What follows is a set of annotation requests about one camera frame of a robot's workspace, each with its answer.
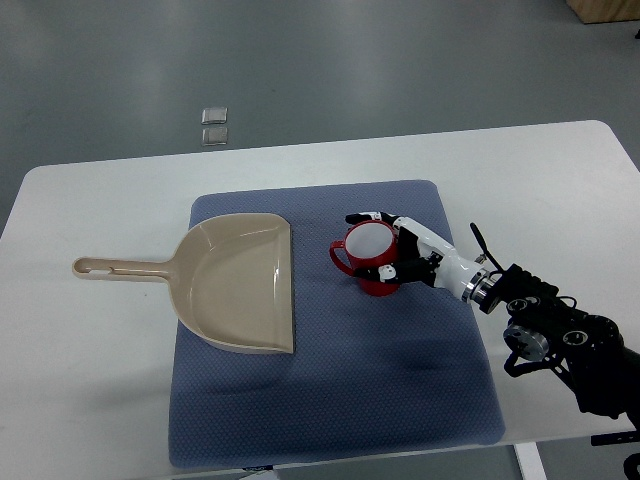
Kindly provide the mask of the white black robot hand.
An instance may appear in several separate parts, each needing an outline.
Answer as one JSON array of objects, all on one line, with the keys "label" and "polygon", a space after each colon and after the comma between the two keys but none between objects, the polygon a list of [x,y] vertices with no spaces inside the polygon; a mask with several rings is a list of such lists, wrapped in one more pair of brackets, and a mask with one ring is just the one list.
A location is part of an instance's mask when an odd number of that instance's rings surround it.
[{"label": "white black robot hand", "polygon": [[444,288],[464,303],[481,303],[494,282],[479,263],[461,257],[447,240],[416,220],[385,212],[349,214],[345,221],[357,225],[376,220],[391,228],[399,258],[381,266],[357,267],[353,276],[379,284],[422,282]]}]

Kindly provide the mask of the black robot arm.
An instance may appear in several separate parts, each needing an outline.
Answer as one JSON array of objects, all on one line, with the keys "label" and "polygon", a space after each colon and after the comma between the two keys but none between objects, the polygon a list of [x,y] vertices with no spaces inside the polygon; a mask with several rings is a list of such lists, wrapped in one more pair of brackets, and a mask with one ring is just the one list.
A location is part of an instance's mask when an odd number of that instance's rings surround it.
[{"label": "black robot arm", "polygon": [[571,390],[581,412],[612,419],[625,414],[638,427],[639,354],[625,345],[617,324],[578,309],[575,298],[516,264],[502,268],[478,227],[470,228],[494,266],[476,303],[485,314],[503,304],[509,315],[506,373],[549,370]]}]

